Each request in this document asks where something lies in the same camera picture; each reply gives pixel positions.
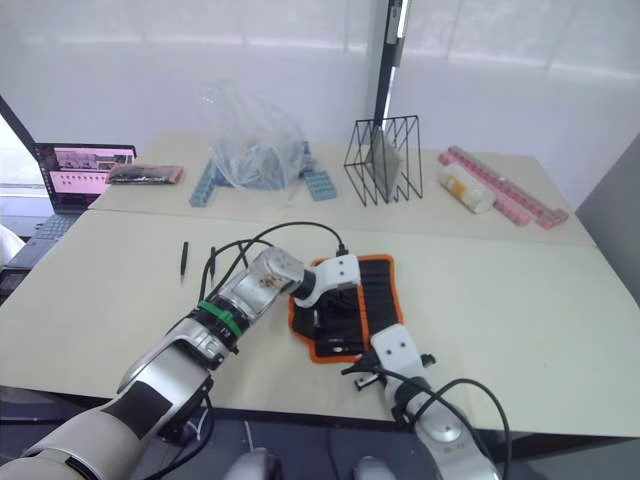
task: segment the white bottle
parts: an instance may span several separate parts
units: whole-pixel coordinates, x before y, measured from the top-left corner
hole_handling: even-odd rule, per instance
[[[496,195],[491,189],[457,163],[440,168],[438,180],[473,213],[486,212],[496,201]]]

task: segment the clear plastic bag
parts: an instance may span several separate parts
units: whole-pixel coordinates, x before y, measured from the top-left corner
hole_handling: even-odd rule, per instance
[[[227,81],[207,88],[203,99],[211,160],[230,185],[260,190],[293,185],[303,169],[304,137],[289,115]]]

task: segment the table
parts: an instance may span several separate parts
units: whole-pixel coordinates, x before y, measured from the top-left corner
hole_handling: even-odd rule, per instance
[[[197,301],[212,245],[267,223],[89,211],[0,307],[0,384],[112,396],[126,368]],[[597,248],[341,229],[352,252],[397,262],[406,325],[438,360],[438,385],[478,379],[514,430],[640,436],[640,311]],[[331,255],[326,232],[271,240],[305,262]],[[182,242],[190,242],[184,283]],[[220,271],[230,263],[223,258]],[[357,392],[341,365],[316,365],[280,299],[215,372],[215,405],[388,419],[381,389]],[[500,429],[492,404],[452,400],[479,428]]]
[[[449,237],[540,242],[564,245],[594,245],[575,217],[562,228],[545,230],[537,225],[518,228],[497,211],[473,215],[436,182],[438,153],[423,150],[425,195],[409,202],[379,204],[364,208],[349,182],[342,164],[346,145],[312,144],[319,168],[326,169],[336,186],[334,200],[314,202],[304,184],[291,201],[286,195],[264,191],[218,188],[205,208],[192,208],[189,197],[207,164],[206,139],[195,132],[167,131],[140,155],[138,163],[184,165],[184,178],[174,186],[111,186],[91,206],[96,210],[153,213],[224,220],[288,220],[325,222],[335,228],[428,234]],[[570,211],[566,201],[544,169],[532,157],[479,154],[483,161],[516,181],[551,207]]]

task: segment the green tape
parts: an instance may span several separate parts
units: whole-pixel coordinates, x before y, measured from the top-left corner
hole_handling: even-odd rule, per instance
[[[198,307],[206,310],[207,312],[220,319],[222,323],[229,327],[229,330],[233,332],[236,338],[240,338],[242,336],[242,330],[240,330],[240,327],[233,319],[233,313],[231,313],[229,310],[222,310],[221,308],[218,308],[212,303],[206,302],[204,300],[198,303]]]

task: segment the laptop keyboard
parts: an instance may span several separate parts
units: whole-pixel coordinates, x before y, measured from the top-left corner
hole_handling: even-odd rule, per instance
[[[46,240],[57,240],[71,228],[71,225],[78,219],[74,215],[53,215],[38,228],[33,238],[43,238]]]

